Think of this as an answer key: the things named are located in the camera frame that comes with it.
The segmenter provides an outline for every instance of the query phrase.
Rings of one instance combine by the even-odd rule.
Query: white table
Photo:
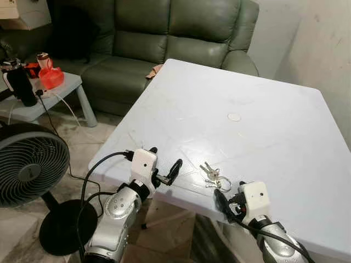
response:
[[[50,93],[58,94],[61,98],[69,95],[72,91],[76,90],[79,101],[81,103],[83,113],[85,119],[87,121],[87,125],[89,127],[95,127],[97,125],[97,119],[95,114],[90,106],[90,103],[87,99],[87,96],[84,92],[82,87],[82,78],[78,75],[64,73],[65,79],[64,82],[57,86],[56,88],[50,90]],[[31,79],[31,83],[33,89],[44,89],[39,79]],[[55,95],[51,95],[50,97],[46,98],[46,94],[43,96],[43,102],[47,109],[50,109],[54,105],[56,105],[60,99]],[[0,102],[0,116],[4,118],[8,118],[10,114],[11,108],[13,108],[11,119],[16,119],[18,121],[23,122],[32,122],[37,123],[37,118],[45,113],[45,109],[43,105],[40,103],[39,99],[37,104],[32,107],[26,107],[23,105],[21,101],[17,101],[17,98],[11,96],[3,101]]]
[[[308,250],[351,255],[351,154],[321,93],[312,88],[169,59],[89,164],[120,150],[158,147],[171,187],[156,198],[224,221],[204,188],[207,161],[234,184],[266,183],[273,220]],[[94,176],[128,182],[131,163],[115,157]]]

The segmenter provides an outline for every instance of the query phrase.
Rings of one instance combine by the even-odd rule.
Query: fan base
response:
[[[43,249],[55,256],[69,255],[79,249],[76,222],[81,210],[80,200],[69,200],[50,210],[40,228],[39,240]],[[98,215],[91,204],[81,214],[80,234],[86,244],[97,227]]]

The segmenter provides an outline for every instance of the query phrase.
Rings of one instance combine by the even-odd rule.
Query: white wall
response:
[[[273,79],[309,0],[254,0],[259,16],[248,54],[259,75]]]
[[[351,1],[310,1],[276,79],[319,89],[351,149]]]

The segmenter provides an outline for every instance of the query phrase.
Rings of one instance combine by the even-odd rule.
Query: small side table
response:
[[[66,72],[64,74],[65,74],[64,82],[50,92],[59,95],[61,98],[64,98],[67,95],[69,95],[72,91],[76,90],[79,101],[81,103],[81,107],[83,109],[85,119],[87,121],[87,125],[89,127],[95,127],[98,124],[97,119],[90,106],[87,96],[83,90],[82,78],[78,75],[74,75]],[[33,85],[34,90],[41,85],[39,79],[31,80],[31,83]],[[45,98],[45,95],[44,95],[42,99],[47,109],[52,108],[60,101],[60,99],[57,98],[55,95],[52,95],[49,98]],[[15,98],[14,96],[11,96],[5,99],[4,101],[1,101],[0,116],[4,118],[8,118],[10,114],[10,110],[13,107],[11,119],[38,124],[37,118],[41,114],[45,113],[45,109],[41,104],[41,102],[38,100],[37,104],[35,104],[34,106],[26,107],[23,105],[21,101],[18,101],[17,103],[16,101],[17,101],[17,98]]]

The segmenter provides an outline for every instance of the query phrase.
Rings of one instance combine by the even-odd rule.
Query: electric fan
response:
[[[41,197],[50,212],[41,225],[39,240],[52,255],[68,255],[79,248],[75,227],[80,200],[59,204],[49,192],[66,173],[69,160],[65,141],[45,127],[19,123],[0,128],[0,207],[15,207]],[[84,244],[97,222],[94,207],[87,205],[79,226]]]

